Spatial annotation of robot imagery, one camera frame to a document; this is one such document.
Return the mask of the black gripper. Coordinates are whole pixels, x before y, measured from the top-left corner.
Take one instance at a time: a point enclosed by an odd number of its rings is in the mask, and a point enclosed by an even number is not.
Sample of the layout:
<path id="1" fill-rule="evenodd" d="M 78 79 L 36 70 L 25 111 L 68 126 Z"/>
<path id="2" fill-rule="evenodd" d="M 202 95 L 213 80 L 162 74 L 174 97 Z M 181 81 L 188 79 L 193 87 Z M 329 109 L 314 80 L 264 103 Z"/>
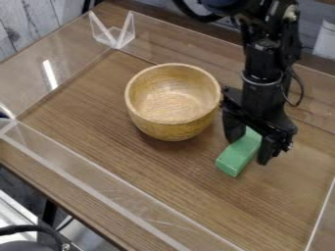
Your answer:
<path id="1" fill-rule="evenodd" d="M 229 143 L 244 136 L 246 127 L 260 134 L 257 163 L 265 166 L 280 151 L 289 150 L 297 133 L 297 126 L 284 111 L 292 76 L 277 72 L 265 78 L 242 71 L 240 78 L 241 89 L 222 89 L 224 134 Z"/>

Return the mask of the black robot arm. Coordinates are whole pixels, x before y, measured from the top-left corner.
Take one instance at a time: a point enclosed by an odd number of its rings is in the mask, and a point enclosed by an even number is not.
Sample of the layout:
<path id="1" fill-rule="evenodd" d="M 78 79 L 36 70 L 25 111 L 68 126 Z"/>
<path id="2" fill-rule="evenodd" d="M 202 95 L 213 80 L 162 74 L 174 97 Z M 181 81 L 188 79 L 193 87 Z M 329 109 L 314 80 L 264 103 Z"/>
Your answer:
<path id="1" fill-rule="evenodd" d="M 292 83 L 301 83 L 293 70 L 301 58 L 297 0 L 200 0 L 216 16 L 238 22 L 244 67 L 241 88 L 225 87 L 221 103 L 224 133 L 236 142 L 248 129 L 261 136 L 257 163 L 264 165 L 293 147 L 297 127 L 284 107 Z"/>

